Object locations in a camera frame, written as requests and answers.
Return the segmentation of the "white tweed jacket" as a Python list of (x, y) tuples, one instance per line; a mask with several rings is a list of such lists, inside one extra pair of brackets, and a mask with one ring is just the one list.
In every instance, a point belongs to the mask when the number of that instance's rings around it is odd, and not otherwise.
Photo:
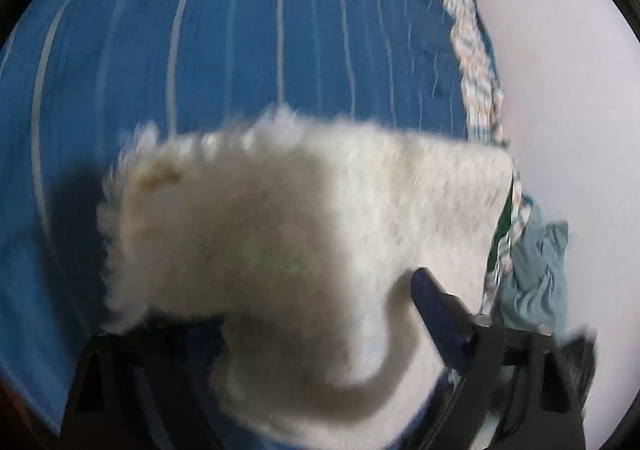
[(280, 108), (160, 139), (140, 127), (104, 181), (108, 329), (224, 320), (224, 412), (304, 449), (382, 449), (442, 361), (412, 270), (480, 309), (512, 184), (499, 147)]

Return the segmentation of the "black garment on bed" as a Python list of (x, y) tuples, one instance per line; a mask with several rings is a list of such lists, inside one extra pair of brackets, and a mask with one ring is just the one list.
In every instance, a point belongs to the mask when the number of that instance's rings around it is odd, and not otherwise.
[(561, 347), (568, 377), (580, 406), (585, 407), (597, 370), (596, 335), (582, 333)]

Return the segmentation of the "teal blue duvet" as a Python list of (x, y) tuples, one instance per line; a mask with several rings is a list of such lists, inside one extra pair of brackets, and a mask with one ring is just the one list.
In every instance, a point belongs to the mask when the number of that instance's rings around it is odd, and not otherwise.
[(502, 278), (494, 318), (509, 329), (533, 331), (541, 324), (564, 337), (568, 312), (565, 221), (546, 222), (532, 205), (528, 222), (511, 251), (511, 270)]

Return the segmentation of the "folded green striped garment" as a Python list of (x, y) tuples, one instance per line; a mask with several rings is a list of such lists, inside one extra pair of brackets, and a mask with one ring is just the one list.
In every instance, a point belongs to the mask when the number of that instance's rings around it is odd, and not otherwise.
[(498, 219), (498, 225), (491, 241), (487, 258), (484, 291), (480, 312), (491, 315), (497, 306), (500, 288), (506, 277), (513, 271), (512, 251), (521, 238), (532, 210), (530, 200), (525, 196), (518, 175), (512, 179), (506, 203)]

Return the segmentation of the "blue striped bed sheet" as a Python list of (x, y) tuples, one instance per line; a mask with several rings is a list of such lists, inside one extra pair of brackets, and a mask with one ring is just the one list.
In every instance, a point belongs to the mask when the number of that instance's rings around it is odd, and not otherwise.
[(285, 103), (483, 143), (502, 94), (475, 0), (34, 0), (1, 48), (1, 377), (51, 430), (104, 318), (101, 180), (141, 121)]

